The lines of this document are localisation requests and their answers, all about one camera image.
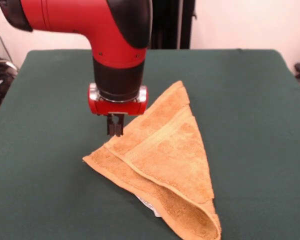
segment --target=black cable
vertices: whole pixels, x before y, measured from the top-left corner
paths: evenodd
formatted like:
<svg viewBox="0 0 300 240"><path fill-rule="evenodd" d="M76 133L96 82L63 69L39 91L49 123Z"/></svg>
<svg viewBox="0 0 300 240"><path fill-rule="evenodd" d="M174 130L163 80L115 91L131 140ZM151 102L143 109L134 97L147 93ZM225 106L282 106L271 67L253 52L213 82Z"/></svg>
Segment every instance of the black cable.
<svg viewBox="0 0 300 240"><path fill-rule="evenodd" d="M9 53L9 51L8 51L8 49L7 49L7 47L6 47L5 43L4 43L4 41L2 40L1 36L0 36L0 41L1 41L2 45L3 45L4 50L6 51L6 54L8 55L8 57L9 57L9 59L10 59L10 61L13 63L12 57L10 56L10 53Z"/></svg>

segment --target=cable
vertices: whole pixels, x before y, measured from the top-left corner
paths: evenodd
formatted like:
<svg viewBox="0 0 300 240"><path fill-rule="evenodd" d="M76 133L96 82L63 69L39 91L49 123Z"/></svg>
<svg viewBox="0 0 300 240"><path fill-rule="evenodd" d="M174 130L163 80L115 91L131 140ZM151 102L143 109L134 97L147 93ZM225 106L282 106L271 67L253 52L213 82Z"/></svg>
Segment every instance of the cable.
<svg viewBox="0 0 300 240"><path fill-rule="evenodd" d="M10 53L9 53L9 51L8 51L8 49L7 49L7 47L6 47L5 43L4 43L4 41L2 40L1 36L0 36L0 41L1 41L2 45L3 45L4 50L6 51L6 54L7 54L8 57L9 57L9 60L13 63L12 57L10 56Z"/></svg>
<svg viewBox="0 0 300 240"><path fill-rule="evenodd" d="M18 71L11 67L9 63L9 61L2 62L0 59L0 105L18 74Z"/></svg>
<svg viewBox="0 0 300 240"><path fill-rule="evenodd" d="M1 59L0 64L5 64L5 65L9 66L10 68L13 68L17 72L19 72L19 68L16 65L14 65L12 62L8 61L8 60Z"/></svg>

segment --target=table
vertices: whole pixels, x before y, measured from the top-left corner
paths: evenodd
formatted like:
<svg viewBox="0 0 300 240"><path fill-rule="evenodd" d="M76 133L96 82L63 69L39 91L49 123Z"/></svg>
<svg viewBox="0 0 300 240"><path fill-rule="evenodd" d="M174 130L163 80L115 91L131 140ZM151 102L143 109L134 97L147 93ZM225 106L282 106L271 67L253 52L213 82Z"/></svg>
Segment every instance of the table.
<svg viewBox="0 0 300 240"><path fill-rule="evenodd" d="M223 240L300 240L300 86L273 50L149 50L149 103L182 80L205 144ZM0 240L178 237L90 169L89 50L32 51L0 108Z"/></svg>

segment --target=folded towel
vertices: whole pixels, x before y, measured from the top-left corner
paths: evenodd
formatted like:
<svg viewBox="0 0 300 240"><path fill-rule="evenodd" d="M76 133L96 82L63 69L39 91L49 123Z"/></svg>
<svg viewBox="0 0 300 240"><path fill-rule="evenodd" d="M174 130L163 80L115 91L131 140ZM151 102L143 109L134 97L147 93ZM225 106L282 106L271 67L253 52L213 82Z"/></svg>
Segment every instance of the folded towel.
<svg viewBox="0 0 300 240"><path fill-rule="evenodd" d="M209 165L187 91L169 87L146 112L83 160L150 203L185 240L219 240Z"/></svg>

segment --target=orange towel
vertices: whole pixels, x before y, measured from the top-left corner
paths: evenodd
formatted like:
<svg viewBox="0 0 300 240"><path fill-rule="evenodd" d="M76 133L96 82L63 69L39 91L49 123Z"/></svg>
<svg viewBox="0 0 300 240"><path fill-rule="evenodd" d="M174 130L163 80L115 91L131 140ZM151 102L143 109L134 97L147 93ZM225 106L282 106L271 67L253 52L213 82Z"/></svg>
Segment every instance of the orange towel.
<svg viewBox="0 0 300 240"><path fill-rule="evenodd" d="M185 240L220 240L204 144L181 81L83 160L150 203Z"/></svg>

